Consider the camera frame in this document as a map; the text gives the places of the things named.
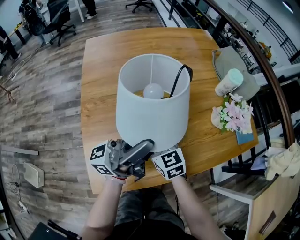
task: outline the white marker cube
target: white marker cube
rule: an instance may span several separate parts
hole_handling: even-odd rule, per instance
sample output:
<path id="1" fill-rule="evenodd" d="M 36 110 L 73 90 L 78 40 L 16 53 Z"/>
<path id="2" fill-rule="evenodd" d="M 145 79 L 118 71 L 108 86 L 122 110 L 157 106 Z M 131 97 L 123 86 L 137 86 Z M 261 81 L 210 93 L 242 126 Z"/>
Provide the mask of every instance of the white marker cube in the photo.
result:
<path id="1" fill-rule="evenodd" d="M 186 163 L 181 148 L 155 156 L 151 160 L 166 180 L 171 180 L 186 173 Z"/>
<path id="2" fill-rule="evenodd" d="M 90 164 L 97 172 L 104 176 L 117 176 L 112 170 L 112 164 L 109 159 L 111 150 L 107 147 L 108 140 L 94 147 L 90 155 Z"/>

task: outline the wooden handrail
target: wooden handrail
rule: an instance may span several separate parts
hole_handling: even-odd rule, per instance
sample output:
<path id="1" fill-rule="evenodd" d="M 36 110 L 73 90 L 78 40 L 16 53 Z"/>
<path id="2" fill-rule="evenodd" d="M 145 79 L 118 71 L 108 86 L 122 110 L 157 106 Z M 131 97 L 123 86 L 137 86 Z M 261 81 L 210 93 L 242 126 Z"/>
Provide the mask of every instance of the wooden handrail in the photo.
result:
<path id="1" fill-rule="evenodd" d="M 293 122 L 288 108 L 285 95 L 281 89 L 279 81 L 266 57 L 255 41 L 250 37 L 245 29 L 229 14 L 227 14 L 214 0 L 204 0 L 211 8 L 213 8 L 221 17 L 225 18 L 230 26 L 236 31 L 243 42 L 246 44 L 249 51 L 252 53 L 257 64 L 261 68 L 261 71 L 266 78 L 269 86 L 274 90 L 275 96 L 279 103 L 280 111 L 282 113 L 282 128 L 286 133 L 285 145 L 291 146 L 295 142 L 295 133 L 293 129 Z"/>

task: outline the blue book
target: blue book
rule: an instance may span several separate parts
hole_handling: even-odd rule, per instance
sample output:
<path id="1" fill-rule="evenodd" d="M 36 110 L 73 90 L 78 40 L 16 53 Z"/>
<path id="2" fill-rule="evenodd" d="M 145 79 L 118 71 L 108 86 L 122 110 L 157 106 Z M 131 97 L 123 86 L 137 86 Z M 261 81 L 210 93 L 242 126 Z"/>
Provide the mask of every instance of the blue book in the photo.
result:
<path id="1" fill-rule="evenodd" d="M 236 132 L 236 138 L 238 140 L 238 145 L 242 145 L 244 143 L 254 140 L 253 133 L 242 134 Z"/>

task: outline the gray wood flooring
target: gray wood flooring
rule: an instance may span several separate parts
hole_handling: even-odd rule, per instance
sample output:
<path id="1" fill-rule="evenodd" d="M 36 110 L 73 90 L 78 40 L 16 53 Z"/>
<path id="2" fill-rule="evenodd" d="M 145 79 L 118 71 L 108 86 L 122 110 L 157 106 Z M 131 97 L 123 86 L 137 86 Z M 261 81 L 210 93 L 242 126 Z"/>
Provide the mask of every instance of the gray wood flooring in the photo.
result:
<path id="1" fill-rule="evenodd" d="M 28 237 L 39 222 L 51 219 L 60 226 L 80 233 L 95 201 L 86 171 L 80 130 L 80 79 L 85 41 L 122 30 L 163 26 L 157 12 L 140 7 L 132 14 L 125 5 L 134 0 L 104 0 L 97 5 L 98 17 L 81 23 L 77 12 L 71 14 L 77 35 L 67 35 L 61 47 L 39 48 L 36 37 L 22 47 L 27 64 L 13 81 L 5 85 L 13 91 L 17 103 L 0 94 L 0 142 L 40 151 L 39 156 L 2 154 L 5 182 L 13 180 L 11 167 L 16 163 L 21 177 L 21 201 L 30 214 L 20 214 L 17 196 L 6 185 L 12 211 L 24 235 Z M 7 76 L 9 67 L 1 70 Z M 23 178 L 23 163 L 30 162 L 45 172 L 45 186 L 36 189 Z M 240 221 L 246 227 L 248 208 L 209 190 L 210 174 L 204 172 L 190 179 L 200 199 L 208 206 L 219 225 Z M 237 179 L 229 182 L 235 185 Z M 253 178 L 239 178 L 241 188 L 251 186 Z M 164 192 L 175 207 L 174 191 L 165 185 Z"/>

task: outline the gray bag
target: gray bag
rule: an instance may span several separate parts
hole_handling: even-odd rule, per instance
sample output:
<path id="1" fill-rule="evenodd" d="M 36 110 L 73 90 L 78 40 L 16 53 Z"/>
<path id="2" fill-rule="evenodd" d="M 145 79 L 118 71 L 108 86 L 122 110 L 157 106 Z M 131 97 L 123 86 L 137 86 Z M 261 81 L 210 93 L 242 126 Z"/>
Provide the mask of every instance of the gray bag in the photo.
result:
<path id="1" fill-rule="evenodd" d="M 216 52 L 221 52 L 218 58 L 216 58 Z M 255 78 L 247 71 L 243 59 L 232 46 L 212 51 L 212 65 L 220 81 L 232 68 L 238 69 L 243 74 L 244 81 L 242 85 L 232 92 L 243 96 L 243 100 L 248 101 L 259 91 L 260 87 L 257 85 Z"/>

